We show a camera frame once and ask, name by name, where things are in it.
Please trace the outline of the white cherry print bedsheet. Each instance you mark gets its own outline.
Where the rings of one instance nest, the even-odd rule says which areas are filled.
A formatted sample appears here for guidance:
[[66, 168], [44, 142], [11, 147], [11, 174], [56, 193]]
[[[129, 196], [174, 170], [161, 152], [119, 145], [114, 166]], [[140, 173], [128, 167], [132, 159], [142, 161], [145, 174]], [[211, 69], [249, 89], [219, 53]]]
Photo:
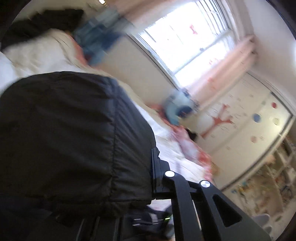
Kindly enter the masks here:
[[[49, 30], [35, 39], [12, 45], [1, 52], [1, 92], [21, 78], [61, 71], [109, 77], [108, 73], [83, 63], [81, 50], [67, 33]], [[151, 105], [146, 104], [128, 84], [122, 81], [118, 83], [152, 127], [156, 146], [160, 151], [159, 157], [169, 163], [171, 170], [183, 175], [187, 180], [205, 180], [204, 168], [185, 158], [178, 142], [172, 137], [172, 128], [165, 124], [158, 113], [150, 108]]]

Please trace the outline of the white wardrobe with tree decal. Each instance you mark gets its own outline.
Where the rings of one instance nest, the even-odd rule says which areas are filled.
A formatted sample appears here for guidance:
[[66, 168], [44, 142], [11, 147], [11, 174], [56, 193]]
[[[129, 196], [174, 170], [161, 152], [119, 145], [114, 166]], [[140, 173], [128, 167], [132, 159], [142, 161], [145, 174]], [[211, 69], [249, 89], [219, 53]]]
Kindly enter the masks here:
[[291, 119], [290, 109], [250, 74], [201, 111], [193, 130], [218, 168], [217, 187], [227, 188], [261, 161]]

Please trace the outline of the white bookshelf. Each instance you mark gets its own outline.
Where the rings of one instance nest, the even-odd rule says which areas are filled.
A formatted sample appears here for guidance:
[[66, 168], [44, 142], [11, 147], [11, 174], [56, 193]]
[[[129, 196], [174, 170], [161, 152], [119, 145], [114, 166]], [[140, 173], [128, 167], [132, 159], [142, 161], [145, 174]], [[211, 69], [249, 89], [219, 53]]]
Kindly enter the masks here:
[[265, 163], [224, 194], [246, 214], [280, 215], [295, 198], [295, 142], [286, 136]]

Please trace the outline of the black puffer jacket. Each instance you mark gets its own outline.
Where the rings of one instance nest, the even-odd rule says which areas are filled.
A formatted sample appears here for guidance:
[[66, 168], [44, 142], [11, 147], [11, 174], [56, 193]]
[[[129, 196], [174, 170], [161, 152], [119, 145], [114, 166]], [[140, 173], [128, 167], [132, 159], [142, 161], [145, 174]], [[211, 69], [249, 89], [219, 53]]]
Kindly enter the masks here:
[[151, 126], [115, 79], [53, 72], [1, 95], [1, 240], [50, 214], [119, 217], [152, 201]]

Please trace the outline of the left blue cartoon curtain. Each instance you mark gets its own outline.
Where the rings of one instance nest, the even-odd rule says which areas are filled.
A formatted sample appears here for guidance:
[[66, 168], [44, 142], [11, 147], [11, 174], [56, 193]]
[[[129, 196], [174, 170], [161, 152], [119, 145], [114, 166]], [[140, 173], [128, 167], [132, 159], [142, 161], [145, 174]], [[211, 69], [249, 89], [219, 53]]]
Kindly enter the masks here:
[[130, 22], [117, 10], [104, 8], [73, 32], [90, 66], [99, 64], [111, 47], [126, 34]]

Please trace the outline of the black garment by wall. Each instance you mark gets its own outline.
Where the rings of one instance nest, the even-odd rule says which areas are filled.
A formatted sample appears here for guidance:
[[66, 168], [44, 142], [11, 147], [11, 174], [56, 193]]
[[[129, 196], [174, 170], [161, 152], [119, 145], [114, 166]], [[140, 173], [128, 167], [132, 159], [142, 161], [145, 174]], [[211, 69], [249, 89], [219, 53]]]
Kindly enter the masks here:
[[15, 21], [1, 40], [1, 50], [33, 39], [50, 29], [73, 32], [84, 15], [82, 9], [45, 10], [29, 19]]

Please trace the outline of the pink floral blanket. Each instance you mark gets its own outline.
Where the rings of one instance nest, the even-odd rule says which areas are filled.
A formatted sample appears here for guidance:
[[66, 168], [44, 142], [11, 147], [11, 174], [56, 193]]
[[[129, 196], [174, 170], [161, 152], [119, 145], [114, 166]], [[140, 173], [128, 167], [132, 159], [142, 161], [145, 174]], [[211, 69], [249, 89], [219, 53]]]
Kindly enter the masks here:
[[189, 136], [187, 129], [183, 126], [171, 124], [165, 116], [164, 109], [159, 104], [150, 106], [151, 109], [158, 113], [158, 116], [165, 124], [172, 128], [172, 137], [176, 140], [184, 154], [185, 158], [201, 166], [205, 170], [204, 179], [213, 181], [213, 174], [216, 173], [215, 165], [210, 155], [204, 152]]

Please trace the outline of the right blue cartoon curtain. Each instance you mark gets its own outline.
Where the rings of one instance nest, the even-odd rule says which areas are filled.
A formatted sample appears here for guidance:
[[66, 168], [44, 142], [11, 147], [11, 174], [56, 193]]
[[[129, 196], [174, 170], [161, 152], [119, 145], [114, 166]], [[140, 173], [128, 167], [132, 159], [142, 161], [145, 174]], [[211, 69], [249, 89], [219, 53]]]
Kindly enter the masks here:
[[178, 126], [180, 119], [198, 111], [199, 103], [192, 99], [185, 88], [173, 92], [162, 105], [164, 115], [171, 125]]

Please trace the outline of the blue cartoon curtain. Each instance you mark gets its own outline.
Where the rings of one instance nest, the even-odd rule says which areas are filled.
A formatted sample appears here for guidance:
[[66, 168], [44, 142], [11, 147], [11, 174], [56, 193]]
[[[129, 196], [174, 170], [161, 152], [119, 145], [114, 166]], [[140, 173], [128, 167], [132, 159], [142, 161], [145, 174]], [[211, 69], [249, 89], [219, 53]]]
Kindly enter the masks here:
[[180, 119], [198, 111], [199, 103], [192, 99], [185, 88], [173, 92], [162, 105], [164, 115], [171, 125], [178, 126]]
[[104, 8], [73, 32], [90, 66], [99, 64], [111, 47], [126, 34], [130, 22], [117, 10]]

